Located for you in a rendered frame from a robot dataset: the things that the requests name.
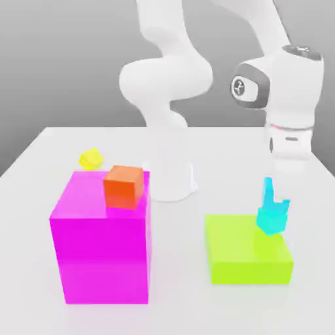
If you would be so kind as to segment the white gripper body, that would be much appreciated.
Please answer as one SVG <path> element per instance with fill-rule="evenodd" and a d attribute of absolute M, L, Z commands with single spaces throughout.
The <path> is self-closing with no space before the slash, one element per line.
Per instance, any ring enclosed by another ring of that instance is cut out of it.
<path fill-rule="evenodd" d="M 291 195 L 291 163 L 285 159 L 273 158 L 271 165 L 274 200 L 288 200 Z"/>

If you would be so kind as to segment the small cyan cube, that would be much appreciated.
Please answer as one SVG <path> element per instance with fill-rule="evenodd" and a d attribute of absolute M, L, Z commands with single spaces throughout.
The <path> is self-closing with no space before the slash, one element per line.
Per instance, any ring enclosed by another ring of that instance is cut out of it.
<path fill-rule="evenodd" d="M 272 178 L 265 177 L 262 206 L 258 208 L 256 225 L 268 236 L 285 231 L 290 202 L 290 200 L 275 202 Z"/>

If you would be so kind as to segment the small orange cube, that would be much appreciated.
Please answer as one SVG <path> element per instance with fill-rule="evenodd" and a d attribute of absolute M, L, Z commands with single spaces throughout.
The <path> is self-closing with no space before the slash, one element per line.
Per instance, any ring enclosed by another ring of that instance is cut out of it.
<path fill-rule="evenodd" d="M 107 207 L 136 209 L 143 195 L 143 169 L 114 165 L 103 186 Z"/>

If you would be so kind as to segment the small yellow cube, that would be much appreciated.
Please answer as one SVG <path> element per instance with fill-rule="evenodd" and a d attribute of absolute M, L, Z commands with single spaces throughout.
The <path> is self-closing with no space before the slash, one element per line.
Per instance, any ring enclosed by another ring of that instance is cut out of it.
<path fill-rule="evenodd" d="M 104 159 L 96 148 L 83 152 L 79 158 L 79 164 L 85 171 L 97 170 L 103 162 Z"/>

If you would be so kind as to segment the large lime green box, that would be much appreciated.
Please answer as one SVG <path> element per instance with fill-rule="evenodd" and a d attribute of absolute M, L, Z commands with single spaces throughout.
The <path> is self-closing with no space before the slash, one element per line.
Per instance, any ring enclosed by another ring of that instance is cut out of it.
<path fill-rule="evenodd" d="M 205 246 L 214 285 L 288 285 L 293 257 L 282 235 L 266 235 L 256 215 L 206 215 Z"/>

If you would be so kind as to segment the large magenta box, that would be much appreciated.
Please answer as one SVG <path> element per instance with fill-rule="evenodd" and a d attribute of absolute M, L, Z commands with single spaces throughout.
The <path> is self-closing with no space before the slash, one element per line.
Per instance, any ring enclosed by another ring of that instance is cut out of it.
<path fill-rule="evenodd" d="M 104 171 L 72 174 L 49 218 L 67 304 L 148 304 L 150 174 L 136 209 L 106 207 Z"/>

